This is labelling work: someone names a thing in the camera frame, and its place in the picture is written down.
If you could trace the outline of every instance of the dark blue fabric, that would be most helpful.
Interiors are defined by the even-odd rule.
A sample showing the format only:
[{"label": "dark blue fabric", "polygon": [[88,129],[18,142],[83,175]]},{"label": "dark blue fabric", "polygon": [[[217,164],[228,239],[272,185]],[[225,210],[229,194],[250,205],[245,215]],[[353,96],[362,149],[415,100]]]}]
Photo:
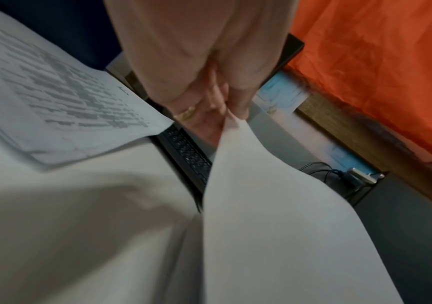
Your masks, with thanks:
[{"label": "dark blue fabric", "polygon": [[0,11],[91,68],[121,52],[102,0],[0,0]]}]

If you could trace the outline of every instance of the hand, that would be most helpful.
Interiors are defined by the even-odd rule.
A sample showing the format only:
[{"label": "hand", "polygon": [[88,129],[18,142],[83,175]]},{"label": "hand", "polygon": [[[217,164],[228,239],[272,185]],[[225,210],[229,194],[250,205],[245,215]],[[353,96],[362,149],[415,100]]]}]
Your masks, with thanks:
[{"label": "hand", "polygon": [[131,66],[185,127],[217,145],[226,107],[249,115],[275,66],[297,0],[105,0]]}]

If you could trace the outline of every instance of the wooden board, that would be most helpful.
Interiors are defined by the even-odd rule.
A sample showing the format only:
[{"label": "wooden board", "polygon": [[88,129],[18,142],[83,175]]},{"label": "wooden board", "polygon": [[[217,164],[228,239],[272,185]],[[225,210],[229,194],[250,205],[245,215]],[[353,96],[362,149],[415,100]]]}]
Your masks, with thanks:
[{"label": "wooden board", "polygon": [[390,171],[432,200],[432,171],[369,130],[320,94],[313,94],[296,112],[336,138],[381,172]]}]

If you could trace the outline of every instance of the ring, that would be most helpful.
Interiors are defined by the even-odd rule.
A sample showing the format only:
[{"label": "ring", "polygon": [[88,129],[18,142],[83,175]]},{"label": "ring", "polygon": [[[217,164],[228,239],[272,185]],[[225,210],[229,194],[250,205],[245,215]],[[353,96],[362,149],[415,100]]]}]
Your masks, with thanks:
[{"label": "ring", "polygon": [[173,115],[174,119],[176,119],[179,122],[183,122],[188,120],[189,118],[191,118],[191,116],[195,113],[196,111],[196,107],[195,106],[190,106],[186,111],[177,114],[177,115]]}]

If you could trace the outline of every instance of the orange fabric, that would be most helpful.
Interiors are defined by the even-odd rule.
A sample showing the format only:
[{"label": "orange fabric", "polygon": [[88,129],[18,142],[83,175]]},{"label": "orange fabric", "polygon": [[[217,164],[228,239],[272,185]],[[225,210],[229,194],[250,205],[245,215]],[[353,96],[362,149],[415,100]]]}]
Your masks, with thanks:
[{"label": "orange fabric", "polygon": [[289,66],[432,154],[432,0],[301,0]]}]

